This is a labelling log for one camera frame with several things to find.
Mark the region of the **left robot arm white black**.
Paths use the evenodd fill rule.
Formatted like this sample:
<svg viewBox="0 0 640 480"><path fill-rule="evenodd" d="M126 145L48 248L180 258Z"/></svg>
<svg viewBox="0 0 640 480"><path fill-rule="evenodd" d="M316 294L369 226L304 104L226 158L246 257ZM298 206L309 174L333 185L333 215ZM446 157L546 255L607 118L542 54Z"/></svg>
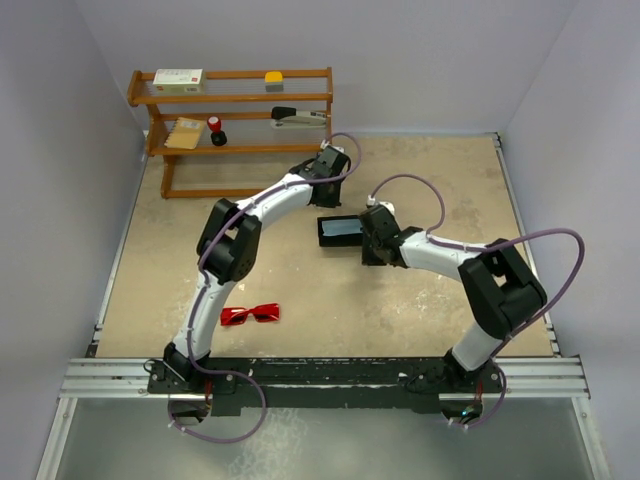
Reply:
<svg viewBox="0 0 640 480"><path fill-rule="evenodd" d="M163 353L171 381L182 391L204 384L219 316L233 288L254 267L263 231L307 205L339 206L341 183L352 166L343 149L327 144L257 194L215 203L196 248L198 280L190 311Z"/></svg>

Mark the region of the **black glasses case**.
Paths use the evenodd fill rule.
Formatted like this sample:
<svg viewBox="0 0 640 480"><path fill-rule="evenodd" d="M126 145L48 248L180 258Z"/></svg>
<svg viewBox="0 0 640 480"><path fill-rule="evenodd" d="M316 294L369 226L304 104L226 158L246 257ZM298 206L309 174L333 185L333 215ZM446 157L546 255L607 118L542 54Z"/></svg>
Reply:
<svg viewBox="0 0 640 480"><path fill-rule="evenodd" d="M360 235L353 235L353 236L325 237L323 235L320 222L322 219L331 218L331 217L357 217L358 218L357 215L318 217L317 218L317 234L318 234L318 243L320 247L339 248L339 247L358 247L362 245L363 232Z"/></svg>

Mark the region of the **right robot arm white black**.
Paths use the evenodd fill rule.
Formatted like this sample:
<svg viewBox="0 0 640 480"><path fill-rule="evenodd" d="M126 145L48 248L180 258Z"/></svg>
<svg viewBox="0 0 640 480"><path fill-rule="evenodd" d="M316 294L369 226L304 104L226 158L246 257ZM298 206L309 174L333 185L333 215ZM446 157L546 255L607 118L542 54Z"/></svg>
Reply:
<svg viewBox="0 0 640 480"><path fill-rule="evenodd" d="M463 286L474 323L444 357L446 383L456 391L476 384L498 347L547 302L546 291L505 239L465 245L418 227L402 229L383 205L367 208L358 219L363 264L425 270Z"/></svg>

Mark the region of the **blue cleaning cloth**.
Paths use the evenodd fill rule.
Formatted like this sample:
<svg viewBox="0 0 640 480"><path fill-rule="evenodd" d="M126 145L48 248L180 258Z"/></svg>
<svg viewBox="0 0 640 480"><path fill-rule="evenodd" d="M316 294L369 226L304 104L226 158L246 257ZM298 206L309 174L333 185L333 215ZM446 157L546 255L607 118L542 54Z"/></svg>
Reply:
<svg viewBox="0 0 640 480"><path fill-rule="evenodd" d="M357 217L331 217L322 219L321 229L325 237L360 235L361 223Z"/></svg>

